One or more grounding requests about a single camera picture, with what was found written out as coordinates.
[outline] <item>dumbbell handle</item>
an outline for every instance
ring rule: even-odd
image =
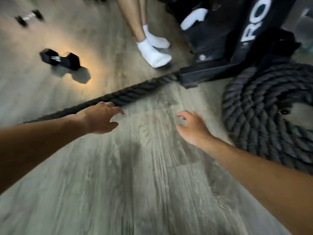
[[[58,61],[58,62],[61,61],[60,56],[51,56],[51,59],[55,60],[55,61]]]
[[[29,20],[30,18],[33,18],[33,17],[35,17],[36,15],[34,14],[34,13],[30,13],[28,16],[26,16],[26,17],[22,17],[22,19],[23,20]]]

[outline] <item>person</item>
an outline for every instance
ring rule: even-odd
[[[117,0],[117,3],[135,36],[138,49],[143,58],[153,68],[169,63],[172,57],[155,49],[169,48],[170,43],[167,39],[154,36],[149,32],[146,18],[146,0]]]
[[[71,141],[104,134],[118,126],[110,122],[124,114],[112,102],[100,102],[75,115],[21,124],[0,130],[0,193]],[[179,134],[219,162],[294,235],[313,234],[313,177],[253,156],[210,134],[201,115],[177,114],[186,126]]]

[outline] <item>black rope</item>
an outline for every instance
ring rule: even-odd
[[[313,131],[293,125],[281,110],[313,105],[313,67],[282,63],[253,75],[246,69],[226,86],[223,122],[238,148],[313,174]]]
[[[144,81],[137,85],[132,85],[130,87],[124,88],[122,90],[106,94],[99,98],[84,102],[77,106],[73,106],[71,108],[66,108],[64,110],[58,111],[53,114],[44,115],[35,120],[31,120],[24,123],[32,123],[38,121],[45,121],[51,119],[61,118],[67,115],[76,114],[77,112],[89,107],[98,104],[99,102],[113,102],[115,106],[125,106],[135,100],[143,97],[144,95],[149,94],[151,91],[155,90],[159,86],[165,85],[172,81],[177,81],[178,75],[176,73],[164,75],[158,78],[153,78],[151,80]]]

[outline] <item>right arm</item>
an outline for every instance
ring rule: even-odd
[[[212,136],[202,117],[181,112],[179,134],[229,171],[293,235],[313,234],[313,177],[256,157]]]

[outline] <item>rope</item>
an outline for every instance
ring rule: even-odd
[[[312,66],[282,63],[256,75],[246,69],[226,86],[223,122],[238,148],[313,174],[313,131],[281,114],[294,102],[313,105]]]
[[[31,120],[24,123],[32,123],[38,121],[45,121],[51,119],[62,118],[67,115],[76,114],[77,112],[89,107],[98,104],[99,102],[113,102],[115,106],[125,106],[135,100],[143,97],[144,95],[149,94],[151,91],[155,90],[156,88],[166,85],[172,81],[177,81],[178,77],[175,73],[164,75],[158,78],[153,78],[151,80],[144,81],[137,85],[132,85],[130,87],[124,88],[122,90],[106,94],[99,98],[84,102],[77,106],[73,106],[71,108],[66,108],[64,110],[58,111],[53,114],[44,115],[40,118],[35,120]]]

